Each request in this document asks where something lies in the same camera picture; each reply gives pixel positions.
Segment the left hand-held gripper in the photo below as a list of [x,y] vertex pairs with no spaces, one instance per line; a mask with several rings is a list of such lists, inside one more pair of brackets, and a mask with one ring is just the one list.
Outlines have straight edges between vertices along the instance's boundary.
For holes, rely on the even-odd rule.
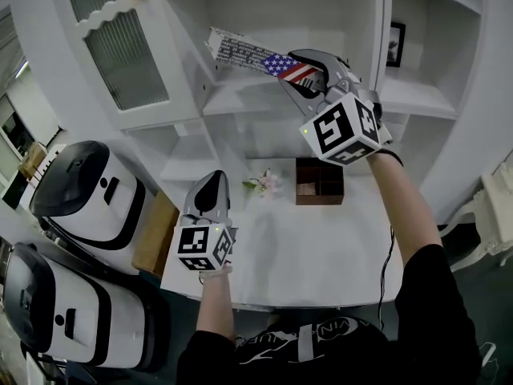
[[229,183],[221,170],[198,180],[185,198],[184,215],[174,228],[168,264],[186,270],[219,271],[232,254],[238,228],[228,217]]

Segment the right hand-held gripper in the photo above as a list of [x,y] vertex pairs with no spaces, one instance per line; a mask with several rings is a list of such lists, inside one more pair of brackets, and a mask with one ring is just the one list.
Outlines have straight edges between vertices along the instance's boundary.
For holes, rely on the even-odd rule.
[[350,166],[392,142],[382,122],[378,93],[347,91],[345,87],[353,77],[342,59],[314,49],[290,51],[289,56],[316,67],[324,75],[325,84],[318,79],[302,79],[299,83],[278,79],[301,113],[313,116],[300,133],[319,160]]

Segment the newspaper print flag box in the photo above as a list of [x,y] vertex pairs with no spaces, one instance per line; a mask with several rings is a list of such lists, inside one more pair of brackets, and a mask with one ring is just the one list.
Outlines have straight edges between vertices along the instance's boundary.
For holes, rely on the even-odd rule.
[[258,71],[310,91],[325,89],[324,73],[319,68],[271,51],[242,34],[211,27],[205,46],[219,63]]

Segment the person's right forearm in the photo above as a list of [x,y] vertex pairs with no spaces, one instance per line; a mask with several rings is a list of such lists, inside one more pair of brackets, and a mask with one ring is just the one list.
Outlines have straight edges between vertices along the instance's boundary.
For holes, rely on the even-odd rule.
[[367,160],[397,238],[402,262],[406,264],[428,245],[441,245],[430,207],[397,158],[379,152]]

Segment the person's left forearm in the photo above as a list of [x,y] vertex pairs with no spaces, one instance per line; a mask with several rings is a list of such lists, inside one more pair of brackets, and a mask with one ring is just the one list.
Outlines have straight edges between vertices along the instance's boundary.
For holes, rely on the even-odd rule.
[[232,267],[227,263],[219,270],[199,273],[203,289],[196,329],[218,334],[235,342],[236,332],[228,280],[231,272]]

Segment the pink artificial flower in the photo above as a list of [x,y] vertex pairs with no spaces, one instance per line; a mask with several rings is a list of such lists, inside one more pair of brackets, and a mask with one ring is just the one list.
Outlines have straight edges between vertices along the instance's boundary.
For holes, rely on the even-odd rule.
[[281,177],[267,168],[259,176],[242,182],[243,187],[259,197],[275,197],[282,191]]

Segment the brown cardboard box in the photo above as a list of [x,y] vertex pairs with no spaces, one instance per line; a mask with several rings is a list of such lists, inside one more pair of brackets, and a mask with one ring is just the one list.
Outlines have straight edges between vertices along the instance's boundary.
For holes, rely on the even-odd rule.
[[158,278],[164,275],[174,228],[180,211],[168,196],[159,191],[151,203],[149,214],[143,223],[142,233],[137,239],[132,265]]

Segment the brown wooden organizer box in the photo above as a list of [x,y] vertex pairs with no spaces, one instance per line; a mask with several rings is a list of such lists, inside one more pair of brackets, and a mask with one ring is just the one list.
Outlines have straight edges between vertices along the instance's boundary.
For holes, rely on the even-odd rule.
[[[341,205],[345,196],[343,167],[326,163],[317,158],[296,158],[296,205]],[[299,183],[315,182],[316,196],[299,196]]]

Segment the white black rounded machine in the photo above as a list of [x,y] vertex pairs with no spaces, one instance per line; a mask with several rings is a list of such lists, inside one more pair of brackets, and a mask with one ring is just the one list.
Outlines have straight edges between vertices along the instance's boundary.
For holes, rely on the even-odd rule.
[[67,145],[52,160],[30,211],[83,247],[116,251],[131,244],[151,199],[106,144],[88,140]]
[[17,243],[2,299],[21,343],[40,354],[137,371],[157,371],[167,357],[168,308],[142,278],[116,284]]

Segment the white fluted glass cabinet door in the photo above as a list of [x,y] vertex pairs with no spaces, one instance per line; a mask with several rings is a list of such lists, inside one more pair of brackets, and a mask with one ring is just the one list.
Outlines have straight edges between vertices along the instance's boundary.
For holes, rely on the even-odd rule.
[[53,0],[72,54],[119,130],[200,117],[164,0]]

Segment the small cardboard box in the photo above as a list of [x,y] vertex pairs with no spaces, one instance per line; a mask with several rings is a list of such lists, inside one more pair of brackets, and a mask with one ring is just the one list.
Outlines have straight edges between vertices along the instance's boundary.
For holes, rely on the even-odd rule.
[[27,179],[31,180],[37,172],[39,165],[46,158],[47,150],[39,142],[35,141],[22,158],[18,171]]

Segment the white carved side table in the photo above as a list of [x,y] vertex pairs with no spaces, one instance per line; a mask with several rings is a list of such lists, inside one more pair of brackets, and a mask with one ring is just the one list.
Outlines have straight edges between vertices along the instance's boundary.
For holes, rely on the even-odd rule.
[[513,151],[492,173],[481,175],[483,187],[450,218],[439,232],[445,237],[462,222],[466,215],[473,215],[480,242],[466,257],[454,263],[452,272],[463,270],[485,256],[502,254],[499,265],[513,261]]

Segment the black printed t-shirt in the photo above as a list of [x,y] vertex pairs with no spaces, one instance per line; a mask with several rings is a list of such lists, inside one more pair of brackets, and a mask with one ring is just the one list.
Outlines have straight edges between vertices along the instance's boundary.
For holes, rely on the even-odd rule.
[[179,357],[176,385],[476,385],[475,326],[442,247],[408,261],[395,306],[394,341],[353,316],[278,322],[240,345],[198,331]]

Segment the black picture frame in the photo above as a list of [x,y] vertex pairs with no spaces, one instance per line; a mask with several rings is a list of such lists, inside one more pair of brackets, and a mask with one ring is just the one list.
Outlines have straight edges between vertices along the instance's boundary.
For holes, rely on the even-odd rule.
[[390,38],[386,59],[386,65],[388,67],[400,67],[405,35],[405,24],[400,22],[392,22],[390,24]]

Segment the white wall shelf unit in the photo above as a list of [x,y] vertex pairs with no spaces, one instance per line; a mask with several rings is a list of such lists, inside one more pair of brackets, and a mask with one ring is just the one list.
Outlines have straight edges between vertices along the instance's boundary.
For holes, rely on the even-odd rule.
[[[119,130],[170,199],[222,169],[239,229],[232,297],[241,306],[358,306],[392,299],[402,276],[389,223],[365,161],[345,169],[341,205],[296,205],[296,158],[311,156],[305,119],[271,76],[216,62],[210,28],[268,49],[329,52],[380,96],[393,149],[438,221],[470,196],[493,160],[483,152],[476,100],[491,0],[164,0],[192,73],[200,117]],[[406,25],[400,67],[386,65],[390,24]],[[282,191],[242,182],[267,168]]]

